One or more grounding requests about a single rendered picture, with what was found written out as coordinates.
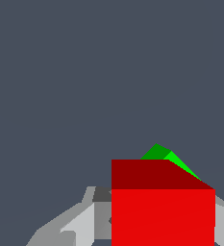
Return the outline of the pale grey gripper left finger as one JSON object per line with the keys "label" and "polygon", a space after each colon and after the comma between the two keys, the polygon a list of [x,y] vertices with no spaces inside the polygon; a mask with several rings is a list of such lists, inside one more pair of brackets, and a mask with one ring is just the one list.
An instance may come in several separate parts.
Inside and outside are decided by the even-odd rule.
{"label": "pale grey gripper left finger", "polygon": [[92,246],[112,239],[112,189],[88,186],[84,197],[34,233],[26,246]]}

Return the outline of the red cube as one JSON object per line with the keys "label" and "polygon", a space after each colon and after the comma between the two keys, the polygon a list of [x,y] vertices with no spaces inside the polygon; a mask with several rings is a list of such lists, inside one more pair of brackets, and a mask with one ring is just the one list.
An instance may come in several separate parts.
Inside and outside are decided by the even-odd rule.
{"label": "red cube", "polygon": [[112,246],[214,246],[215,190],[170,160],[112,161]]}

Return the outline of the green cube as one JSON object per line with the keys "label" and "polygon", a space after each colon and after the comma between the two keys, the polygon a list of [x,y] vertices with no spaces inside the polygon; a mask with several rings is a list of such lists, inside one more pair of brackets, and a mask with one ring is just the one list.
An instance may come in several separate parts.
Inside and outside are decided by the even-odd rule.
{"label": "green cube", "polygon": [[165,185],[201,186],[197,175],[170,149],[156,143],[142,158],[142,166]]}

